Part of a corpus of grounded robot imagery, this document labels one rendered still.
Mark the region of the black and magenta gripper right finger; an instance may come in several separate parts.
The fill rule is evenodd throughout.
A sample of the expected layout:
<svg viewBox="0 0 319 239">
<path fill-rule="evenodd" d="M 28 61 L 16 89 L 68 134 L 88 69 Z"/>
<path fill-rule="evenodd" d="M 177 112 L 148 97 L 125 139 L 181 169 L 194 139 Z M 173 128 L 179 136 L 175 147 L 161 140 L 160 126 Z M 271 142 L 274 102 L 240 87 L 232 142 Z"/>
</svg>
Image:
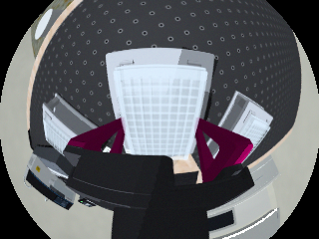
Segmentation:
<svg viewBox="0 0 319 239">
<path fill-rule="evenodd" d="M 213 158 L 203 135 L 206 133 L 219 145 Z M 212 181 L 228 166 L 242 163 L 253 149 L 253 143 L 245 136 L 199 118 L 195 139 L 198 149 L 202 182 Z"/>
</svg>

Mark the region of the white well plate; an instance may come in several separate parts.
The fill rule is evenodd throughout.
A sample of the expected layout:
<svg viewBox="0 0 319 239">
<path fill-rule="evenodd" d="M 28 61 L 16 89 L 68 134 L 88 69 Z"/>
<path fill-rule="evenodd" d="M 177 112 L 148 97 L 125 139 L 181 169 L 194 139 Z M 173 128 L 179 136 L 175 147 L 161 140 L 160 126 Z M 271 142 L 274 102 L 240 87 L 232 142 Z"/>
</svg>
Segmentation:
<svg viewBox="0 0 319 239">
<path fill-rule="evenodd" d="M 243 135 L 251 140 L 253 143 L 252 151 L 245 157 L 245 159 L 258 147 L 270 130 L 269 123 L 254 115 L 250 115 L 246 124 L 244 124 L 238 134 Z M 245 160 L 244 159 L 244 160 Z M 244 161 L 243 160 L 243 161 Z M 243 162 L 242 161 L 242 162 Z"/>
<path fill-rule="evenodd" d="M 63 150 L 65 149 L 71 137 L 47 116 L 43 118 L 43 123 L 46 140 L 63 154 Z"/>
<path fill-rule="evenodd" d="M 203 103 L 206 68 L 121 66 L 115 68 L 114 79 L 130 153 L 188 159 Z"/>
</svg>

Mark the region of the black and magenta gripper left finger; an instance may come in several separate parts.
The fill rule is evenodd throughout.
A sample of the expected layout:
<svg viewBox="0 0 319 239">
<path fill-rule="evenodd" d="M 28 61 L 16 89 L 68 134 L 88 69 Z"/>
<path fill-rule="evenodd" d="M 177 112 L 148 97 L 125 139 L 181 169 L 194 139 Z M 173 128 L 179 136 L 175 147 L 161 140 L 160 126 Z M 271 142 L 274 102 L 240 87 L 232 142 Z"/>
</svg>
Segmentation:
<svg viewBox="0 0 319 239">
<path fill-rule="evenodd" d="M 68 145 L 82 147 L 83 149 L 102 151 L 102 144 L 116 132 L 118 133 L 110 152 L 122 153 L 125 132 L 121 118 L 72 137 L 69 140 Z"/>
</svg>

